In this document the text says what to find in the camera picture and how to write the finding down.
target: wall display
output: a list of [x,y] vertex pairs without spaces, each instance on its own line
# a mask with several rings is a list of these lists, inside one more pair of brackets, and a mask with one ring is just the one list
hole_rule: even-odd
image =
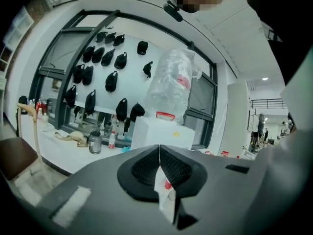
[[105,32],[105,31],[99,32],[97,34],[97,37],[96,37],[97,38],[96,43],[102,42],[103,39],[105,39],[106,36],[107,36],[107,32]]
[[99,48],[98,50],[96,50],[93,54],[92,54],[92,62],[94,64],[99,63],[102,55],[104,53],[104,47]]
[[145,115],[145,110],[140,104],[137,103],[132,108],[130,119],[131,119],[131,121],[136,122],[136,118],[142,117],[143,115]]
[[119,70],[122,70],[125,68],[126,64],[127,64],[127,53],[124,52],[124,54],[121,54],[116,58],[114,67]]
[[117,36],[117,37],[114,39],[113,46],[119,46],[120,44],[124,43],[124,41],[125,41],[125,34],[124,34],[124,35]]
[[94,52],[94,49],[96,48],[96,46],[89,46],[86,50],[85,50],[85,52],[84,52],[84,54],[83,54],[83,62],[84,63],[88,63],[90,60],[91,60],[91,58],[92,58],[92,54],[93,54],[93,52]]
[[83,70],[83,85],[87,86],[91,83],[92,75],[93,66],[86,67],[86,69]]
[[105,41],[104,41],[104,43],[105,43],[105,44],[110,44],[110,43],[112,43],[112,42],[115,40],[115,35],[116,35],[116,32],[107,35],[107,36],[106,36],[106,39],[105,39]]
[[73,71],[73,83],[79,84],[83,79],[83,69],[85,67],[85,64],[77,65],[74,67]]
[[70,108],[73,108],[75,106],[75,98],[76,98],[76,86],[73,85],[72,88],[70,88],[64,96],[64,99],[67,102],[67,106]]
[[112,58],[113,58],[113,56],[114,56],[114,52],[115,52],[115,49],[110,50],[109,52],[107,52],[107,53],[103,56],[103,58],[102,58],[102,60],[101,60],[101,65],[102,65],[102,66],[109,66],[109,65],[110,65],[111,60],[112,60]]
[[106,90],[107,92],[114,92],[117,84],[117,71],[112,72],[106,79]]
[[94,113],[94,107],[96,105],[96,90],[93,90],[87,97],[85,102],[85,112],[87,115]]
[[137,53],[139,55],[145,55],[147,53],[147,49],[148,49],[148,43],[145,41],[141,41],[138,44]]
[[152,61],[146,64],[145,67],[143,68],[143,72],[147,75],[148,78],[151,77],[151,64],[153,64]]
[[125,121],[127,117],[127,99],[123,98],[116,108],[116,118],[118,121]]
[[[115,32],[112,30],[110,31],[109,29],[103,29],[102,31],[107,31],[108,34]],[[123,33],[117,32],[116,35],[123,35]],[[161,55],[164,53],[164,49],[149,42],[149,51],[146,53],[146,55],[138,55],[136,46],[140,41],[143,41],[143,39],[125,35],[125,42],[122,45],[119,45],[118,47],[105,45],[105,55],[112,51],[112,58],[114,58],[114,60],[112,59],[111,62],[105,66],[105,68],[102,66],[102,61],[96,64],[90,61],[89,63],[85,64],[85,66],[93,65],[94,67],[92,82],[89,86],[84,86],[82,83],[76,84],[77,95],[75,105],[84,108],[87,95],[93,89],[96,89],[98,93],[96,94],[95,111],[115,115],[116,107],[123,98],[127,98],[128,102],[127,117],[130,116],[132,107],[137,103],[145,108],[142,102],[146,96],[152,79],[147,79],[147,75],[143,72],[142,69],[147,63],[153,61],[151,69],[151,78],[153,78],[156,72],[155,67],[157,67],[157,63]],[[90,42],[89,46],[95,46],[95,49],[98,49],[104,46],[104,44],[103,42],[97,43],[96,38],[94,38]],[[127,67],[122,70],[117,70],[114,67],[115,59],[124,52],[127,53]],[[83,56],[78,61],[78,64],[80,64],[82,61]],[[114,71],[118,71],[118,81],[115,91],[113,93],[109,93],[106,91],[106,79]],[[68,90],[70,89],[71,82],[72,80],[69,82],[69,86],[67,88]]]

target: gray machine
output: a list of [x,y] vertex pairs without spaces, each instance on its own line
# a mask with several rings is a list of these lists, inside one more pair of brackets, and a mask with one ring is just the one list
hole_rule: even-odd
[[[313,154],[304,146],[312,134],[298,131],[255,161],[163,145],[133,150],[84,167],[32,213],[56,234],[258,234],[286,215],[305,188]],[[153,191],[159,165],[177,194],[173,224]],[[78,186],[91,195],[65,230],[51,217]]]

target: black bag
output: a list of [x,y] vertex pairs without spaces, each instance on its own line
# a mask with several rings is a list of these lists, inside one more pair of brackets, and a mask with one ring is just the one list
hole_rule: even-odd
[[127,99],[122,99],[116,108],[116,117],[118,121],[125,121],[127,117]]
[[94,64],[99,63],[102,55],[104,53],[104,47],[99,48],[98,50],[96,50],[93,54],[92,54],[92,62]]
[[84,61],[84,63],[88,63],[91,60],[92,54],[93,54],[95,48],[96,48],[96,46],[89,46],[85,50],[85,52],[83,54],[83,61]]
[[110,44],[115,40],[115,34],[116,33],[111,33],[106,36],[106,40],[104,41],[105,44]]
[[119,70],[122,70],[125,68],[126,64],[127,64],[127,53],[124,52],[124,54],[121,54],[116,58],[114,67]]
[[[26,97],[26,96],[20,96],[20,98],[19,98],[19,103],[20,103],[20,104],[27,104],[27,97]],[[20,133],[19,133],[19,119],[18,119],[18,114],[19,114],[19,109],[17,109],[17,111],[16,111],[16,127],[17,127],[17,128],[16,128],[15,134],[16,134],[17,137],[20,136]],[[24,110],[21,111],[21,115],[26,115],[26,114],[27,114],[26,111],[24,111]]]
[[85,102],[85,113],[87,115],[91,115],[94,113],[94,107],[96,105],[96,90],[93,90],[92,93],[90,93],[86,97],[86,102]]
[[64,99],[67,102],[67,106],[69,108],[73,108],[75,106],[75,98],[76,98],[76,85],[73,85],[72,88],[70,88],[64,96]]
[[103,58],[102,58],[102,60],[101,60],[101,65],[102,65],[102,66],[109,66],[109,65],[110,65],[111,60],[112,60],[112,58],[113,58],[113,56],[114,56],[114,51],[115,51],[115,49],[110,50],[109,52],[107,52],[107,53],[103,56]]
[[124,41],[125,41],[125,35],[117,36],[114,39],[113,46],[119,46],[120,44],[124,43]]
[[73,69],[73,82],[75,84],[79,84],[83,79],[83,72],[84,72],[85,64],[77,65]]
[[106,79],[106,90],[107,92],[114,92],[117,84],[117,71],[112,72]]
[[100,42],[102,42],[103,41],[103,39],[105,39],[105,37],[107,36],[107,32],[104,32],[104,31],[102,31],[102,32],[99,32],[98,34],[97,34],[97,40],[96,40],[96,43],[100,43]]
[[145,115],[145,110],[142,108],[140,104],[136,104],[131,111],[131,121],[135,122],[137,117],[141,117]]
[[87,86],[91,84],[93,75],[93,66],[87,67],[83,70],[83,85]]
[[131,119],[128,117],[126,118],[126,121],[125,121],[124,132],[128,132],[130,125],[131,125]]
[[148,49],[148,43],[145,41],[141,41],[138,44],[137,53],[139,55],[145,55],[147,53],[147,49]]
[[152,61],[146,64],[145,67],[143,68],[143,72],[147,75],[148,78],[151,77],[151,64],[153,64]]

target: white table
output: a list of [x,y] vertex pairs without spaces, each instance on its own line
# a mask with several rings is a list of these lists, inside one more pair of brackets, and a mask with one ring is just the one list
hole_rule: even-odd
[[[32,125],[31,117],[22,115],[22,137],[36,150]],[[89,152],[88,147],[77,147],[76,141],[62,141],[55,138],[54,133],[56,131],[62,136],[68,135],[62,130],[54,129],[51,124],[48,131],[43,132],[40,124],[38,124],[38,141],[41,155],[52,164],[71,174],[94,161],[122,153],[121,148],[109,149],[106,145],[102,145],[101,153],[93,155]]]

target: red label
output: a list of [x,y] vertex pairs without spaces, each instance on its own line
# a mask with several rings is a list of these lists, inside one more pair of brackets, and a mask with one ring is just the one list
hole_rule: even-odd
[[229,154],[229,152],[223,151],[223,152],[221,153],[221,156],[222,156],[222,157],[228,157],[228,154]]
[[180,75],[180,76],[178,77],[177,81],[178,81],[182,86],[186,87],[187,89],[190,88],[189,81],[188,81],[188,79],[187,79],[186,77]]

